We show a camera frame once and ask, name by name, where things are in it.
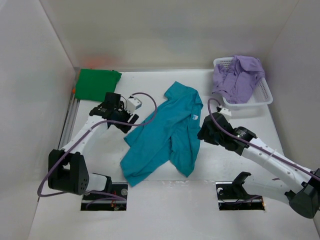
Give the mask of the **teal t shirt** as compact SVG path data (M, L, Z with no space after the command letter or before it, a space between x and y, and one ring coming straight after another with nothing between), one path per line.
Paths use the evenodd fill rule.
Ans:
M195 169L203 108L200 95L196 89L176 81L164 97L166 101L157 107L156 113L145 119L148 124L136 127L124 138L129 150L120 167L131 187L167 161L184 177Z

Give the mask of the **green t shirt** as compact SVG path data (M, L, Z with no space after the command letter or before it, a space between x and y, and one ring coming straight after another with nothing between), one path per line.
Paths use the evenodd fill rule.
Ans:
M103 102L106 93L114 93L122 73L115 70L80 70L75 85L75 98L78 100Z

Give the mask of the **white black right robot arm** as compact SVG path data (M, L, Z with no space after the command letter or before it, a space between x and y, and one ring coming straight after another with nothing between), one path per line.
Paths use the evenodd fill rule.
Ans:
M247 128L233 128L219 112L204 119L197 137L255 162L275 177L259 179L242 171L233 181L218 184L216 191L220 200L249 201L255 196L267 197L289 205L307 219L314 218L320 210L319 169L311 170L294 163Z

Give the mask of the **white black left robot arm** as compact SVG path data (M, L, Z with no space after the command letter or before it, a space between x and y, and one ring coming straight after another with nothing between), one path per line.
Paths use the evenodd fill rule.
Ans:
M87 121L75 137L61 149L50 152L48 187L75 195L95 192L100 199L108 199L112 195L111 177L90 173L86 156L110 126L127 133L138 120L135 110L141 106L142 102L136 97L122 98L120 94L107 92L104 101L89 112Z

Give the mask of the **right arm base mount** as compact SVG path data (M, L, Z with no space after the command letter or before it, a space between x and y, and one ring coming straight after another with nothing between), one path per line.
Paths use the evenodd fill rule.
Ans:
M249 172L241 172L233 181L217 181L215 183L220 211L265 210L263 197L250 195L243 187L249 176L251 176Z

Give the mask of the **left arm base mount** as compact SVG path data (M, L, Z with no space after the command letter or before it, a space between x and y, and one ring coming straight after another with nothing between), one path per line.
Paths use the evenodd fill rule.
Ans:
M125 182L113 182L108 194L89 193L81 200L81 211L126 211L128 199L128 184Z

